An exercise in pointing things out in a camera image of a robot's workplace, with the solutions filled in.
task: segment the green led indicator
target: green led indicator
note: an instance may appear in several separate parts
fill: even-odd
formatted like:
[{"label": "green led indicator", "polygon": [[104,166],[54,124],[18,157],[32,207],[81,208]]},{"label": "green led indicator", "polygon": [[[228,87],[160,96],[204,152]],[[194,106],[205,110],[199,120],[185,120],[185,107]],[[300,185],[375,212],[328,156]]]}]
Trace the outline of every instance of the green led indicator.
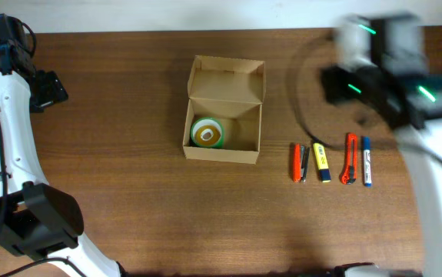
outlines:
[{"label": "green led indicator", "polygon": [[357,93],[361,93],[361,90],[359,88],[354,87],[353,85],[349,84],[348,85],[349,88],[352,88],[354,91],[356,91]]},{"label": "green led indicator", "polygon": [[370,33],[373,34],[373,35],[376,35],[376,31],[374,31],[372,28],[369,28],[369,27],[364,26],[364,25],[362,25],[362,24],[359,24],[359,27],[363,28],[364,30],[370,32]]},{"label": "green led indicator", "polygon": [[423,95],[426,95],[426,97],[428,97],[431,102],[436,102],[436,97],[428,92],[428,90],[426,90],[422,85],[419,85],[417,89],[419,89],[419,92],[422,92]]}]

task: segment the tabletop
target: tabletop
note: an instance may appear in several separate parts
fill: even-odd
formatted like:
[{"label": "tabletop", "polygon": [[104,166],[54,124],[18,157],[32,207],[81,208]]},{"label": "tabletop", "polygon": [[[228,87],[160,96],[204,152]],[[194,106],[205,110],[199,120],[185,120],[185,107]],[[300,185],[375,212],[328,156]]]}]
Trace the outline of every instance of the tabletop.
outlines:
[{"label": "tabletop", "polygon": [[[88,237],[132,273],[308,272],[350,262],[421,270],[414,194],[391,131],[360,103],[324,100],[318,73],[336,56],[332,43],[314,42],[328,32],[37,34],[34,63],[57,72],[69,94],[31,114],[46,178],[75,197]],[[425,38],[430,66],[442,72],[442,27],[426,28]],[[266,61],[256,165],[184,157],[195,55]],[[313,162],[305,183],[291,180],[291,143],[310,142],[296,110],[330,143],[343,145],[347,132],[371,137],[372,188],[361,174],[342,185],[344,152],[330,149],[330,183],[318,181]],[[0,247],[0,274],[30,261]],[[64,275],[53,265],[25,274]]]}]

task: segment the open cardboard box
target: open cardboard box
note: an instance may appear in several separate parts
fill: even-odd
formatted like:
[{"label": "open cardboard box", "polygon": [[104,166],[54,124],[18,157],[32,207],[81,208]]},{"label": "open cardboard box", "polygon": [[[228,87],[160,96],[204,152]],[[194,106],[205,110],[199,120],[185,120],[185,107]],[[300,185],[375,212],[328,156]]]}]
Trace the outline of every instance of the open cardboard box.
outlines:
[{"label": "open cardboard box", "polygon": [[[265,63],[238,58],[196,56],[188,79],[188,111],[183,150],[187,159],[254,164],[260,153]],[[194,145],[191,125],[216,118],[224,127],[221,149]]]}]

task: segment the white wall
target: white wall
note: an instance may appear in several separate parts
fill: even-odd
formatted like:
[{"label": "white wall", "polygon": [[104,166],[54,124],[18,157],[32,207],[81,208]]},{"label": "white wall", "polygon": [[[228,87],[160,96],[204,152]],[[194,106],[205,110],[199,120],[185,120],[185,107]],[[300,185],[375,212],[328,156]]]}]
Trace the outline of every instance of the white wall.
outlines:
[{"label": "white wall", "polygon": [[35,32],[329,27],[349,13],[396,10],[442,25],[442,0],[0,0],[0,13]]}]

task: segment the tape roll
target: tape roll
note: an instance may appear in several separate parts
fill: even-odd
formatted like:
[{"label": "tape roll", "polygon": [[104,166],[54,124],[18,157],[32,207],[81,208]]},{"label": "tape roll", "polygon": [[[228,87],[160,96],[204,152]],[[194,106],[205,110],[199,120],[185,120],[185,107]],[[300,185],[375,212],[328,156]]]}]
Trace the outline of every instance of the tape roll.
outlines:
[{"label": "tape roll", "polygon": [[190,137],[196,146],[219,149],[224,142],[224,128],[214,118],[200,118],[192,125]]}]

